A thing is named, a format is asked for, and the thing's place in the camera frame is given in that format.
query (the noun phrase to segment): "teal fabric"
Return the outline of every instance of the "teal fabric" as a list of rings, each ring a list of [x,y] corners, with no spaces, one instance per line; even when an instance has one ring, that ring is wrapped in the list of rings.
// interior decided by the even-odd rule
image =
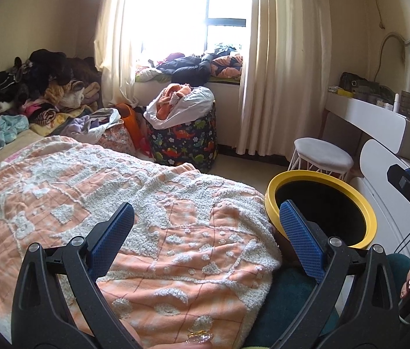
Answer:
[[[24,115],[0,116],[0,150],[14,141],[17,135],[29,128],[29,121]]]
[[[410,269],[410,258],[403,254],[390,254],[388,260],[399,295]],[[274,272],[271,289],[243,348],[270,348],[295,319],[315,285],[315,279],[308,277],[301,268],[281,268]],[[322,334],[332,331],[338,320],[339,315],[334,309]]]

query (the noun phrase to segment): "fleece blanket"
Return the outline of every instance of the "fleece blanket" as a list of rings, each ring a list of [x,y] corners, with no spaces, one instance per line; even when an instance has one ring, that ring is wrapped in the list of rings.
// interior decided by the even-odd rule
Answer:
[[[109,306],[144,347],[215,335],[239,348],[280,266],[263,196],[250,186],[139,160],[71,138],[43,138],[0,164],[0,331],[29,244],[65,245],[108,220],[119,204],[135,225],[108,274]],[[78,327],[89,332],[67,278],[60,283]]]

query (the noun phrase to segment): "gray stool cushion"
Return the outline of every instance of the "gray stool cushion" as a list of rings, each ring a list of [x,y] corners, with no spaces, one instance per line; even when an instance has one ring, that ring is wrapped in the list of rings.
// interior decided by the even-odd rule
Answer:
[[[347,152],[324,140],[300,138],[294,145],[300,157],[321,169],[342,174],[353,166],[353,159]]]

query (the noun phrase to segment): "curtain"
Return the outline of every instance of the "curtain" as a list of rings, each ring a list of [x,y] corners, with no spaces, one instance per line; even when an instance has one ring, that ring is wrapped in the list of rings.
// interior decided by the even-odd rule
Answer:
[[[329,0],[252,0],[238,154],[292,155],[318,135],[331,63]]]
[[[137,105],[136,60],[149,0],[102,0],[95,34],[95,64],[102,71],[103,105]]]

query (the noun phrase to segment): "laundry basket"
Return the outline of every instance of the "laundry basket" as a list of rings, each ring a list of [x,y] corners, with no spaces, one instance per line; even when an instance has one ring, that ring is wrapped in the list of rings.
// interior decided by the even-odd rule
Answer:
[[[167,129],[157,130],[146,122],[148,141],[158,164],[190,163],[202,173],[210,171],[218,154],[215,104],[204,117]]]
[[[336,236],[346,245],[364,249],[373,241],[377,222],[373,208],[352,186],[335,177],[313,171],[288,171],[271,180],[265,208],[273,226],[287,238],[279,220],[279,208],[292,200],[306,220],[327,237]]]

